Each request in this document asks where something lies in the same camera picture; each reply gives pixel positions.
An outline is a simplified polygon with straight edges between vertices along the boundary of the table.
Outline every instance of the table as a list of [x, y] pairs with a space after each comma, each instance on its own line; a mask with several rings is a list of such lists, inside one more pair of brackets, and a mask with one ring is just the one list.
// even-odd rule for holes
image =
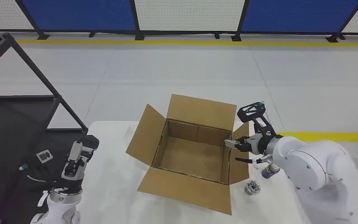
[[100, 146], [88, 163], [82, 201], [77, 205], [81, 223], [309, 223], [283, 171], [266, 180], [265, 164], [249, 167], [250, 179], [261, 186], [258, 195], [244, 193], [247, 181], [230, 186], [232, 216], [193, 204], [138, 192], [148, 166], [125, 153], [138, 122], [94, 122], [88, 134]]

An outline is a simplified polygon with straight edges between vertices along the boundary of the white wall panel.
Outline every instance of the white wall panel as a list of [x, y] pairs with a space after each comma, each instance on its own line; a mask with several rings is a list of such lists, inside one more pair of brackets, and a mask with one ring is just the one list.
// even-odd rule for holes
[[135, 0], [141, 30], [236, 31], [244, 0]]
[[358, 12], [354, 15], [343, 32], [358, 32]]
[[0, 29], [33, 29], [15, 0], [0, 0]]

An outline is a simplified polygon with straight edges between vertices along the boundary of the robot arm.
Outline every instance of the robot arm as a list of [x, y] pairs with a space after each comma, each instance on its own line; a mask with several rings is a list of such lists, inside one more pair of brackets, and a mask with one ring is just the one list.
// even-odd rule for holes
[[50, 193], [44, 191], [44, 196], [39, 201], [39, 206], [42, 206], [47, 197], [48, 212], [35, 215], [31, 224], [78, 224], [80, 222], [76, 205], [81, 201], [84, 171], [98, 145], [99, 140], [94, 136], [84, 136], [73, 143], [61, 178], [54, 183], [54, 188], [56, 188]]
[[[349, 153], [336, 142], [307, 144], [294, 137], [277, 135], [263, 117], [264, 112], [265, 106], [260, 102], [239, 109], [240, 120], [253, 121], [256, 134], [225, 140], [225, 144], [242, 152], [263, 155], [257, 163], [270, 161], [282, 168], [313, 224], [358, 223], [355, 190], [358, 171]], [[242, 158], [236, 160], [252, 163]]]

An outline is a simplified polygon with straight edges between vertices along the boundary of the box flap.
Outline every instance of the box flap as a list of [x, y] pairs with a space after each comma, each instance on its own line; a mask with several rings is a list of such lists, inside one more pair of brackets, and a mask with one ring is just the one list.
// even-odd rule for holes
[[229, 185], [150, 167], [138, 191], [231, 214]]
[[[249, 123], [242, 124], [235, 132], [233, 132], [233, 139], [238, 139], [242, 136], [249, 136]], [[245, 162], [236, 161], [235, 157], [249, 158], [248, 152], [240, 152], [237, 149], [231, 149], [230, 154], [230, 178], [229, 183], [235, 184], [249, 178], [248, 164]]]
[[166, 119], [147, 104], [126, 153], [150, 166], [165, 123]]
[[233, 130], [236, 105], [173, 94], [167, 118]]

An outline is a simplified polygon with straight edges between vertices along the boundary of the black metal frame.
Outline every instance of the black metal frame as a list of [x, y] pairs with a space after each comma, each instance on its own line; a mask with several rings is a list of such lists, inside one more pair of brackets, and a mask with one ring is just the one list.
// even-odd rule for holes
[[31, 26], [35, 29], [36, 33], [39, 35], [38, 40], [46, 40], [50, 35], [45, 34], [43, 31], [39, 29], [35, 20], [31, 17], [30, 13], [27, 11], [26, 7], [23, 5], [21, 0], [15, 0], [23, 14], [26, 16], [27, 20], [30, 22]]
[[239, 25], [237, 27], [237, 31], [236, 31], [235, 35], [231, 37], [232, 41], [241, 41], [241, 37], [240, 37], [241, 28], [242, 28], [242, 25], [245, 22], [246, 13], [247, 13], [249, 3], [250, 3], [250, 0], [245, 0], [244, 6], [243, 6], [242, 12], [241, 12], [240, 22], [239, 22]]
[[[2, 101], [19, 101], [23, 100], [26, 102], [32, 101], [51, 101], [52, 106], [49, 112], [48, 117], [40, 124], [40, 130], [36, 132], [35, 136], [31, 139], [29, 144], [28, 153], [32, 153], [36, 150], [36, 146], [44, 136], [47, 131], [57, 130], [57, 131], [79, 131], [82, 133], [87, 133], [88, 128], [77, 116], [77, 114], [72, 110], [72, 108], [67, 104], [67, 102], [62, 98], [60, 93], [55, 89], [55, 87], [50, 83], [50, 81], [45, 77], [45, 75], [39, 70], [31, 58], [24, 52], [24, 50], [19, 46], [16, 40], [9, 34], [5, 33], [0, 35], [0, 57], [9, 49], [13, 48], [17, 54], [23, 59], [23, 61], [31, 68], [31, 70], [37, 75], [37, 77], [43, 82], [43, 84], [52, 92], [53, 95], [39, 95], [39, 96], [0, 96]], [[63, 105], [66, 111], [72, 116], [72, 118], [79, 124], [81, 129], [78, 128], [68, 128], [68, 129], [48, 129], [48, 126], [58, 108], [59, 105]], [[0, 202], [0, 214], [4, 210], [6, 204], [12, 197], [15, 192], [15, 186], [19, 182], [21, 174], [17, 172], [13, 177], [12, 181], [8, 183], [6, 190], [6, 198]]]
[[342, 35], [343, 30], [345, 29], [345, 27], [348, 25], [348, 23], [352, 20], [352, 18], [354, 17], [354, 15], [357, 13], [358, 11], [358, 4], [357, 6], [353, 9], [352, 13], [349, 15], [349, 17], [346, 19], [346, 21], [342, 24], [341, 28], [332, 36], [330, 36], [329, 38], [326, 38], [328, 40], [328, 42], [330, 43], [337, 43], [338, 40], [337, 38], [340, 38], [341, 40], [345, 40], [346, 38]]
[[241, 13], [239, 25], [237, 31], [160, 31], [160, 30], [141, 30], [139, 27], [138, 15], [136, 12], [135, 0], [130, 0], [130, 7], [133, 15], [135, 30], [40, 30], [35, 21], [30, 16], [29, 12], [22, 3], [22, 0], [16, 0], [16, 3], [19, 5], [20, 9], [25, 14], [26, 18], [34, 27], [34, 30], [0, 30], [3, 32], [37, 32], [41, 40], [45, 40], [49, 35], [44, 34], [44, 32], [88, 32], [89, 38], [94, 37], [96, 33], [107, 33], [107, 34], [124, 34], [124, 35], [135, 35], [135, 40], [144, 40], [145, 36], [161, 36], [161, 35], [190, 35], [190, 34], [213, 34], [216, 39], [220, 39], [220, 34], [234, 34], [232, 36], [233, 41], [241, 41], [241, 34], [281, 34], [281, 35], [331, 35], [330, 38], [326, 38], [329, 42], [337, 42], [337, 38], [345, 39], [343, 35], [358, 35], [358, 32], [342, 32], [346, 25], [350, 22], [352, 17], [358, 10], [358, 6], [354, 9], [352, 14], [347, 18], [345, 23], [342, 25], [340, 30], [337, 33], [331, 32], [264, 32], [264, 31], [242, 31], [242, 26], [244, 24], [246, 13], [249, 6], [249, 0], [245, 0], [243, 10]]

